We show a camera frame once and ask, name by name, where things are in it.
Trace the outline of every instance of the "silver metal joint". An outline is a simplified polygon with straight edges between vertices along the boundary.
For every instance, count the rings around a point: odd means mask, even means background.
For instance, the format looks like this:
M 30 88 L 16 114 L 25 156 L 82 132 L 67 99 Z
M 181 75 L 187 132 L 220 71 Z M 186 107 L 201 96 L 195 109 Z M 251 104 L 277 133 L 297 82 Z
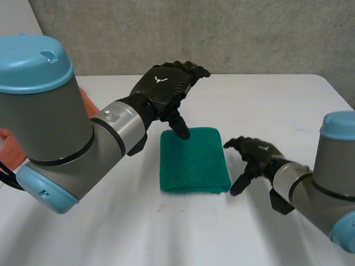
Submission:
M 95 115 L 111 126 L 120 136 L 129 152 L 145 134 L 142 118 L 128 104 L 114 101 Z
M 310 168 L 305 165 L 301 165 L 296 162 L 289 162 L 280 167 L 280 169 L 276 172 L 272 185 L 274 190 L 283 197 L 288 203 L 290 190 L 297 180 L 308 174 L 312 173 Z

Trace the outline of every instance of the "green towel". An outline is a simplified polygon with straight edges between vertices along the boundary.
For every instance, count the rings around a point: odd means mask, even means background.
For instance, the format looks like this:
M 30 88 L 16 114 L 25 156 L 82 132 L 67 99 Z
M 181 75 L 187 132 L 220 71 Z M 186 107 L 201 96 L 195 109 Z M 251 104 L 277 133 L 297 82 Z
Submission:
M 190 129 L 181 140 L 172 130 L 160 138 L 160 189 L 165 192 L 221 193 L 229 190 L 221 136 L 211 127 Z

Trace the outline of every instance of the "black ring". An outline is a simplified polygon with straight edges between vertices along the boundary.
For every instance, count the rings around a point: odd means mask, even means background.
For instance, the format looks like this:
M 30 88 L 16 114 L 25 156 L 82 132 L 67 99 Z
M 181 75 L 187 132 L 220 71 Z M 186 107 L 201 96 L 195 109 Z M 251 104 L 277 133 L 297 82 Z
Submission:
M 121 149 L 122 157 L 125 156 L 126 147 L 124 146 L 123 140 L 121 139 L 120 135 L 118 135 L 118 133 L 108 123 L 106 123 L 104 120 L 101 120 L 100 118 L 97 118 L 97 117 L 92 117 L 92 118 L 90 118 L 90 120 L 92 122 L 95 122 L 95 123 L 99 124 L 103 128 L 105 128 L 112 135 L 112 137 L 115 138 L 115 140 L 117 141 L 118 146 Z
M 325 189 L 324 187 L 321 187 L 320 185 L 315 183 L 314 180 L 312 180 L 312 185 L 315 187 L 316 190 L 318 190 L 330 197 L 337 198 L 339 200 L 355 202 L 355 197 L 348 196 L 348 195 L 341 195 L 341 194 L 329 191 L 329 190 Z
M 295 191 L 295 188 L 297 187 L 297 185 L 303 181 L 306 177 L 308 176 L 312 176 L 313 173 L 307 173 L 303 176 L 300 176 L 291 186 L 290 188 L 290 191 L 288 192 L 288 201 L 292 204 L 292 195 L 293 195 L 293 192 Z
M 90 138 L 89 142 L 86 143 L 85 146 L 82 147 L 80 150 L 78 150 L 77 152 L 75 152 L 75 153 L 73 153 L 73 154 L 71 154 L 71 155 L 69 155 L 67 157 L 60 158 L 60 159 L 53 160 L 53 161 L 37 161 L 37 160 L 31 159 L 31 158 L 28 158 L 28 159 L 32 163 L 34 163 L 36 165 L 39 165 L 39 166 L 58 166 L 58 165 L 62 165 L 64 163 L 68 163 L 68 162 L 74 161 L 75 159 L 79 158 L 81 155 L 86 153 L 91 148 L 91 146 L 93 145 L 94 140 L 95 140 L 95 132 L 94 132 L 94 129 L 93 129 L 93 134 L 91 135 L 91 138 Z

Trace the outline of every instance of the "white logo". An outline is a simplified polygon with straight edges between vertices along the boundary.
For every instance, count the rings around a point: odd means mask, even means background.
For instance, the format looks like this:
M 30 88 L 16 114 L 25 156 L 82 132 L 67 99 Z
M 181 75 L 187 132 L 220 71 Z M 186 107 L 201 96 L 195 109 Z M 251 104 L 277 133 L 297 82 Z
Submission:
M 155 80 L 156 80 L 157 83 L 159 83 L 159 82 L 162 82 L 162 81 L 166 81 L 166 80 L 168 80 L 168 79 L 158 79 L 158 77 L 156 76 L 156 77 L 155 77 Z
M 262 150 L 266 150 L 266 151 L 268 150 L 268 146 L 267 147 L 259 146 L 259 148 L 262 149 Z

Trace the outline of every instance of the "black cable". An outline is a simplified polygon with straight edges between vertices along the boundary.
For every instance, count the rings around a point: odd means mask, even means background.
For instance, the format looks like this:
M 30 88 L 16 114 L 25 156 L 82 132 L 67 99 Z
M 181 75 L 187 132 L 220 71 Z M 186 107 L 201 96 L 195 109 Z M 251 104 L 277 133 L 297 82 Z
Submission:
M 7 184 L 8 186 L 16 188 L 17 190 L 24 191 L 24 189 L 17 182 L 15 173 L 12 172 L 9 168 L 7 168 L 2 162 L 0 162 L 0 169 L 4 171 L 0 171 L 1 182 Z

